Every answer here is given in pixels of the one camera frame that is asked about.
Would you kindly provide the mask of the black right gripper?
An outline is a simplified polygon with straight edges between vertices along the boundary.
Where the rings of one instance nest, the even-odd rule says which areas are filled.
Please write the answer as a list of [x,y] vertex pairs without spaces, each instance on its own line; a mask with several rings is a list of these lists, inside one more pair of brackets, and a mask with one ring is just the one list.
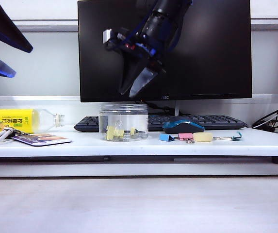
[[106,33],[104,48],[122,56],[121,95],[130,89],[129,97],[136,97],[159,72],[165,72],[161,61],[166,52],[163,33]]

